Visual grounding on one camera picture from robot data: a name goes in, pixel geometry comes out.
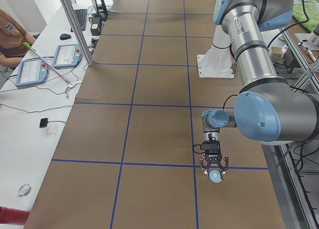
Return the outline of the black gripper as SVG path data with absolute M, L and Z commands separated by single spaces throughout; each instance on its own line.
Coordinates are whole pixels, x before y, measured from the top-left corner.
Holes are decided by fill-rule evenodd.
M 204 174 L 208 174 L 211 165 L 218 166 L 221 175 L 224 175 L 229 169 L 229 157 L 223 157 L 225 165 L 220 161 L 220 152 L 216 150 L 208 150 L 205 152 L 205 158 L 199 157 L 199 166 Z

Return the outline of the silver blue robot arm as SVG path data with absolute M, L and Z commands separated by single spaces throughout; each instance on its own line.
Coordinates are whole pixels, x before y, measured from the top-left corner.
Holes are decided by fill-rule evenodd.
M 201 114 L 204 142 L 200 167 L 213 182 L 228 169 L 221 155 L 219 130 L 237 127 L 251 140 L 282 144 L 319 137 L 319 97 L 293 93 L 279 77 L 261 33 L 288 25 L 294 0 L 217 0 L 214 23 L 230 38 L 243 88 L 233 111 L 207 110 Z

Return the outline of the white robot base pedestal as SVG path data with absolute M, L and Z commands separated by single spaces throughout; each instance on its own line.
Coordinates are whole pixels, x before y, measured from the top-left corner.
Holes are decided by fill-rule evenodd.
M 230 54 L 230 37 L 221 25 L 215 29 L 211 48 L 197 55 L 200 78 L 234 78 Z

